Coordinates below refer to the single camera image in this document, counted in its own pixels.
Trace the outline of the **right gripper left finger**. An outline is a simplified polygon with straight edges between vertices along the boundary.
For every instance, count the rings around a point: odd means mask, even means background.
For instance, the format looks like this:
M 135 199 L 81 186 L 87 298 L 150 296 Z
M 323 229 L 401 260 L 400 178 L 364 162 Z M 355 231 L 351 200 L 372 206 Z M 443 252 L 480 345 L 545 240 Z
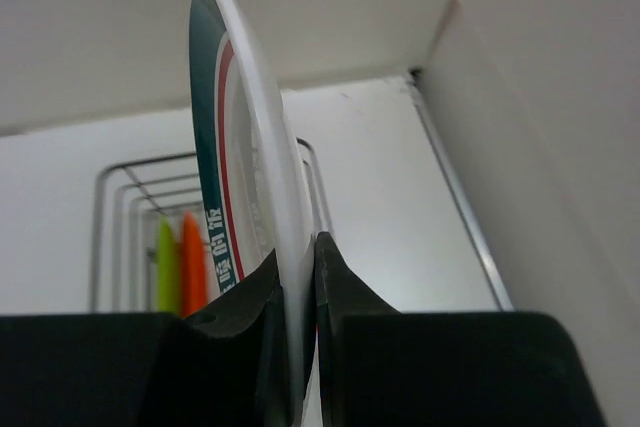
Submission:
M 187 318 L 5 316 L 5 426 L 286 426 L 289 368 L 274 255 Z

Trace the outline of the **lime green plate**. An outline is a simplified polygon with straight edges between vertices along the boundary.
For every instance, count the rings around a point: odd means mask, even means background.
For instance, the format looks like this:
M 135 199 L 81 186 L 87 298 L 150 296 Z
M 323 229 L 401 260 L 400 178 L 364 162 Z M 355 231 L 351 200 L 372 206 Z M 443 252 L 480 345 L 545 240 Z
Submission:
M 179 250 L 172 227 L 165 217 L 159 220 L 156 235 L 156 306 L 177 316 L 181 312 Z

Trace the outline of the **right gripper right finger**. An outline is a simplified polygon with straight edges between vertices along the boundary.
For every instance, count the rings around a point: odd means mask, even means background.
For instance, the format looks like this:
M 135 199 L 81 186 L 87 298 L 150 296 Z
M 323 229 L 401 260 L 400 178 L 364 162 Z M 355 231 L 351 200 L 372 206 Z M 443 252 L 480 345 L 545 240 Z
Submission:
M 601 426 L 563 326 L 535 312 L 402 313 L 315 245 L 320 397 L 327 426 Z

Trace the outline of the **white plate teal rim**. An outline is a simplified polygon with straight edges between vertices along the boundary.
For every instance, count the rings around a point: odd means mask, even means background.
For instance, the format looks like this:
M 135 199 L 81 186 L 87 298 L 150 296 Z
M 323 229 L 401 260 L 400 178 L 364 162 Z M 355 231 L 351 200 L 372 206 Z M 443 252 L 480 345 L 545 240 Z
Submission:
M 236 0 L 191 0 L 191 112 L 218 297 L 200 311 L 236 425 L 299 426 L 315 232 L 297 139 Z

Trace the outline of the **orange plate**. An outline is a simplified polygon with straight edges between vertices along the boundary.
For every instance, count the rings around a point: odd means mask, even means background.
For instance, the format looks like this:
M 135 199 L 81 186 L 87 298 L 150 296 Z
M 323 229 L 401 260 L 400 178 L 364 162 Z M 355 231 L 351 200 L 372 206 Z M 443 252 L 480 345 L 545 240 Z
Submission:
M 208 303 L 205 249 L 195 217 L 183 216 L 181 234 L 182 304 L 186 318 Z

